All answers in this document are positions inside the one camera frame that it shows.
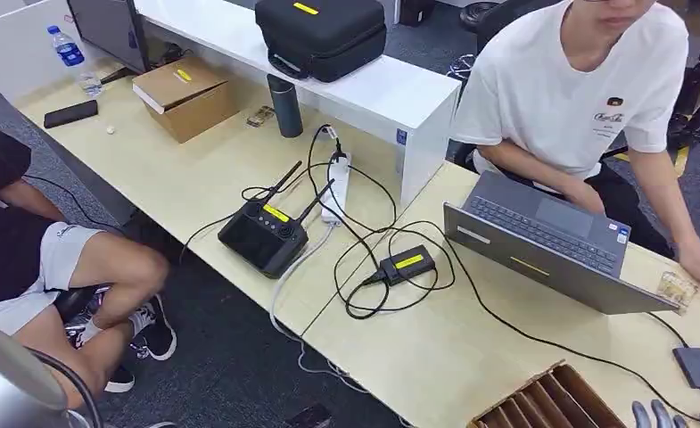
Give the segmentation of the person's right hand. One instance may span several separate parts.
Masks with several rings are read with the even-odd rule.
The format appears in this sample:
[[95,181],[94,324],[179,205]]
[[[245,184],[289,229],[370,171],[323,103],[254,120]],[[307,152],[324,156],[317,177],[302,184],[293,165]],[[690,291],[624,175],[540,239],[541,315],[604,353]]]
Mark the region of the person's right hand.
[[605,206],[599,193],[589,184],[579,180],[571,180],[563,185],[561,192],[568,201],[584,210],[605,214]]

